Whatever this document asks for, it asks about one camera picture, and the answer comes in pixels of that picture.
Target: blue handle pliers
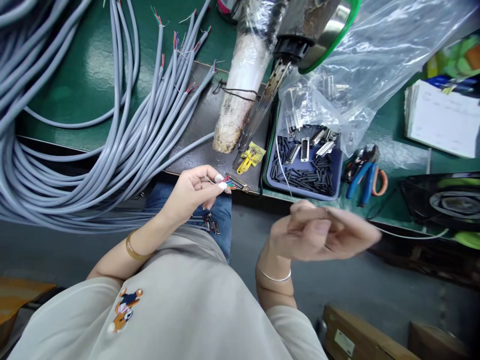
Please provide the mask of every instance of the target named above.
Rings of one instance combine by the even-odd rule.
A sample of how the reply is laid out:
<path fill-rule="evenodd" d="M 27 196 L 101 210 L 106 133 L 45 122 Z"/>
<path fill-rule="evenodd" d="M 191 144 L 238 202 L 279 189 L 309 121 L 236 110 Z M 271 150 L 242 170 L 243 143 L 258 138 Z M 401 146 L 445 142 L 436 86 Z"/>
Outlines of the blue handle pliers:
<path fill-rule="evenodd" d="M 362 181 L 362 177 L 367 174 L 365 189 L 361 197 L 360 207 L 364 207 L 369 203 L 370 198 L 372 197 L 372 188 L 374 186 L 375 173 L 377 172 L 377 161 L 380 158 L 380 149 L 377 145 L 374 145 L 371 151 L 366 151 L 363 153 L 363 157 L 360 160 L 362 165 L 359 167 L 356 172 L 351 184 L 348 186 L 345 197 L 351 199 L 354 196 L 357 185 Z"/>

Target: workbench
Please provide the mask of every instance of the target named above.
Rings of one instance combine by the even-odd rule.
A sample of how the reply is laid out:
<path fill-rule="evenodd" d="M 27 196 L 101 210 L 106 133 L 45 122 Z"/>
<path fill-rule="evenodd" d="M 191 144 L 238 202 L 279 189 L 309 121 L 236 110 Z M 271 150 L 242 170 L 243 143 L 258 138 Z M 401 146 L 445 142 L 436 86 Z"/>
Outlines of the workbench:
<path fill-rule="evenodd" d="M 172 52 L 172 41 L 169 39 L 173 39 L 173 32 L 178 31 L 179 38 L 183 38 L 184 32 L 188 29 L 188 21 L 180 24 L 179 22 L 187 18 L 195 7 L 200 8 L 203 1 L 151 3 L 137 0 L 134 2 L 133 8 L 140 38 L 140 70 L 133 92 L 131 114 L 151 88 L 158 34 L 158 25 L 152 15 L 151 4 L 156 6 L 163 23 L 168 24 L 164 29 L 162 52 L 166 54 L 165 58 L 169 59 Z M 194 115 L 185 134 L 173 149 L 173 153 L 181 150 L 192 140 L 214 130 L 218 114 L 212 109 L 217 107 L 220 109 L 224 95 L 221 91 L 220 94 L 214 96 L 212 89 L 217 86 L 220 79 L 227 79 L 226 71 L 230 69 L 237 33 L 234 26 L 221 19 L 215 8 L 215 2 L 212 1 L 211 4 L 201 28 L 204 31 L 210 25 L 212 28 L 196 58 L 198 63 L 195 65 L 194 71 L 202 72 L 202 69 L 210 66 L 214 59 L 219 61 L 217 67 L 221 71 L 215 75 L 210 89 L 206 89 L 202 94 L 197 110 L 202 111 L 203 115 Z M 31 108 L 47 118 L 65 123 L 85 122 L 108 111 L 113 105 L 114 98 L 111 41 L 108 6 L 102 8 L 102 1 L 95 1 L 85 14 L 60 69 L 31 102 Z M 209 104 L 215 104 L 215 108 L 209 107 Z M 18 117 L 16 122 L 16 132 L 22 137 L 87 152 L 104 144 L 109 128 L 110 121 L 107 120 L 97 126 L 85 129 L 60 129 L 37 121 L 25 112 Z M 258 135 L 259 143 L 257 144 L 259 145 L 265 144 L 265 129 L 263 127 L 262 133 Z M 315 204 L 340 207 L 362 216 L 368 216 L 372 207 L 379 206 L 390 191 L 397 187 L 397 183 L 402 177 L 426 174 L 427 171 L 453 173 L 480 169 L 479 158 L 460 159 L 441 151 L 428 149 L 426 146 L 404 137 L 404 89 L 401 89 L 378 111 L 360 145 L 364 144 L 377 144 L 380 148 L 381 157 L 378 165 L 385 170 L 389 178 L 387 194 L 372 198 L 368 207 L 360 208 L 357 207 L 358 199 L 345 199 L 347 186 L 343 184 L 337 200 L 329 203 L 313 201 Z M 182 169 L 210 163 L 220 172 L 233 172 L 231 160 L 234 157 L 235 154 L 223 155 L 214 152 L 211 143 L 208 142 L 186 154 L 167 170 L 179 173 Z M 247 182 L 255 188 L 260 178 L 260 166 L 251 168 L 247 175 L 250 179 Z M 298 200 L 298 198 L 267 188 L 263 190 L 263 194 L 286 201 Z M 357 197 L 361 195 L 359 189 L 356 195 Z M 407 229 L 420 230 L 422 228 L 412 222 L 399 191 L 385 204 L 375 220 Z"/>

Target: blue jeans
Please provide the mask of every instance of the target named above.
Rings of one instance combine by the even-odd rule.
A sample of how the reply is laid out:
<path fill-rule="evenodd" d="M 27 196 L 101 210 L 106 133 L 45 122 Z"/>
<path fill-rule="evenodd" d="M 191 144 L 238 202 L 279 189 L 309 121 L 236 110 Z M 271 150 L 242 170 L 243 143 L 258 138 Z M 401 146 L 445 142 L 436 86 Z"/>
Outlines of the blue jeans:
<path fill-rule="evenodd" d="M 145 209 L 163 208 L 173 189 L 174 186 L 169 183 L 157 182 L 146 201 Z M 210 235 L 220 247 L 228 263 L 230 261 L 230 246 L 232 244 L 232 196 L 223 193 L 217 196 L 211 210 L 203 210 L 202 205 L 200 205 L 193 212 L 193 215 L 205 217 L 210 212 L 213 221 L 218 224 L 220 230 L 220 235 L 216 235 L 214 231 L 211 231 Z M 188 221 L 187 224 L 201 226 L 203 223 Z"/>

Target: gray floor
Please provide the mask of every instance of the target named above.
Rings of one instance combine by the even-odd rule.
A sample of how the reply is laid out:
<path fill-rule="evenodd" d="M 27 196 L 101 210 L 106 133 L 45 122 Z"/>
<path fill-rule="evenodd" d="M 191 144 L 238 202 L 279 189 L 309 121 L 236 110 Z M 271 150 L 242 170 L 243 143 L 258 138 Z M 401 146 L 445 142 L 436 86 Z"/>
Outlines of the gray floor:
<path fill-rule="evenodd" d="M 255 295 L 254 269 L 271 224 L 286 203 L 256 200 L 233 206 L 230 265 Z M 264 209 L 275 209 L 275 213 Z M 0 275 L 52 282 L 65 287 L 85 279 L 99 258 L 123 234 L 84 236 L 0 222 Z M 407 344 L 409 321 L 438 325 L 441 292 L 446 297 L 446 327 L 461 340 L 476 339 L 480 295 L 422 274 L 392 267 L 369 253 L 349 260 L 294 263 L 298 308 L 312 322 L 327 303 L 350 311 Z"/>

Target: hand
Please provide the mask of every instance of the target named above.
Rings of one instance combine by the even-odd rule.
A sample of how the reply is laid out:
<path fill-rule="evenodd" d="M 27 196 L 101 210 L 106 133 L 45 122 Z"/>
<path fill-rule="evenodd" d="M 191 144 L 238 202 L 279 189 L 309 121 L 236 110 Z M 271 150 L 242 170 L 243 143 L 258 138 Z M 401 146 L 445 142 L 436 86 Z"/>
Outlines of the hand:
<path fill-rule="evenodd" d="M 300 200 L 291 215 L 270 230 L 269 246 L 278 256 L 291 260 L 348 259 L 381 238 L 380 231 L 361 217 L 335 207 L 316 207 Z"/>
<path fill-rule="evenodd" d="M 181 225 L 190 219 L 200 204 L 204 209 L 211 209 L 217 196 L 227 188 L 222 180 L 223 176 L 210 165 L 183 171 L 160 214 Z"/>

